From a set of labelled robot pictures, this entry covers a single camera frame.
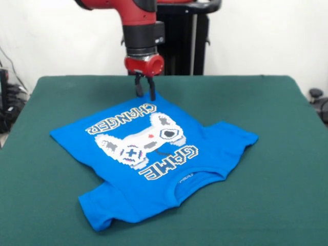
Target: neckline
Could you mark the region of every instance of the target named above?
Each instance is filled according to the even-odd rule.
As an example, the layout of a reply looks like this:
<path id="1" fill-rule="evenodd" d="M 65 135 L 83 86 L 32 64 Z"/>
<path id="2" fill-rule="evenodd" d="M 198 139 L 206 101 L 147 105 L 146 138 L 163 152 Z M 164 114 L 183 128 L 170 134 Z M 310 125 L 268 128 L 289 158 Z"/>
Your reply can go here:
<path id="1" fill-rule="evenodd" d="M 218 175 L 216 177 L 206 178 L 201 182 L 199 182 L 197 185 L 190 187 L 189 191 L 186 192 L 180 200 L 178 200 L 175 197 L 175 189 L 178 185 L 178 182 L 182 180 L 184 177 L 186 177 L 187 175 L 196 172 L 212 172 L 212 173 L 217 173 Z M 194 194 L 196 191 L 200 190 L 201 188 L 205 187 L 206 185 L 209 185 L 217 181 L 224 181 L 227 176 L 226 174 L 227 174 L 226 171 L 217 167 L 191 167 L 191 168 L 184 169 L 183 171 L 179 172 L 179 174 L 171 178 L 169 181 L 168 189 L 166 191 L 166 198 L 169 201 L 169 205 L 172 207 L 180 206 L 188 197 L 190 197 L 192 194 Z"/>

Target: white wall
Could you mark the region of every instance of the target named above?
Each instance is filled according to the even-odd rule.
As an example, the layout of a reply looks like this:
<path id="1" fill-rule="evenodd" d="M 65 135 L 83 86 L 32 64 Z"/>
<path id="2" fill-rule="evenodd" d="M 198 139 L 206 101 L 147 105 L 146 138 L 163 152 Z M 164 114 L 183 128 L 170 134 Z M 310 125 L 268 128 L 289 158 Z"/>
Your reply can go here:
<path id="1" fill-rule="evenodd" d="M 223 0 L 210 18 L 205 74 L 287 74 L 328 94 L 326 0 Z M 0 45 L 30 90 L 44 75 L 126 74 L 121 37 L 114 10 L 0 0 Z"/>

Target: table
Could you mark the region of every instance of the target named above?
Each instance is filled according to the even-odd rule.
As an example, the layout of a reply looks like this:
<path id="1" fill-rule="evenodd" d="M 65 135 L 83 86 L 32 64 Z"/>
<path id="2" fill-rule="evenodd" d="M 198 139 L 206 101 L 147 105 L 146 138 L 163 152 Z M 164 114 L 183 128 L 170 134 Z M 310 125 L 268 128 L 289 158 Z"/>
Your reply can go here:
<path id="1" fill-rule="evenodd" d="M 135 97 L 127 76 L 42 77 L 0 152 L 0 245 L 328 245 L 328 131 L 288 76 L 163 76 L 204 126 L 259 135 L 224 182 L 138 224 L 93 231 L 77 197 L 100 185 L 49 131 Z"/>

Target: black stand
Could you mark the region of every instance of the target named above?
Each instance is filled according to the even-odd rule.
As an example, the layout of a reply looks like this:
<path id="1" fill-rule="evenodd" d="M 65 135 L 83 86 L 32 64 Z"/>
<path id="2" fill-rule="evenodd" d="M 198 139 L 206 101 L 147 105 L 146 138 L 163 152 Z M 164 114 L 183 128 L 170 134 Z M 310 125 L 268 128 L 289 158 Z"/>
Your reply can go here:
<path id="1" fill-rule="evenodd" d="M 221 0 L 189 4 L 158 4 L 157 19 L 165 24 L 166 41 L 158 52 L 165 60 L 162 75 L 203 75 L 208 13 L 221 7 Z"/>

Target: shirt sleeve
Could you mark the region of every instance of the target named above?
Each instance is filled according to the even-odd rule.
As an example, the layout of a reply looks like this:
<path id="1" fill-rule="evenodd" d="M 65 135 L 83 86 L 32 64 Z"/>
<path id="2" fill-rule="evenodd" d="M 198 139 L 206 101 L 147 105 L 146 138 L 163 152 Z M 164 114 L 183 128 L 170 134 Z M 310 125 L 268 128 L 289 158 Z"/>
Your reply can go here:
<path id="1" fill-rule="evenodd" d="M 110 227 L 113 219 L 130 223 L 140 221 L 123 193 L 108 182 L 78 198 L 82 210 L 95 231 Z"/>
<path id="2" fill-rule="evenodd" d="M 255 133 L 224 121 L 204 127 L 203 135 L 209 148 L 220 160 L 217 164 L 225 170 L 225 177 L 238 165 L 245 149 L 255 144 L 259 138 Z"/>

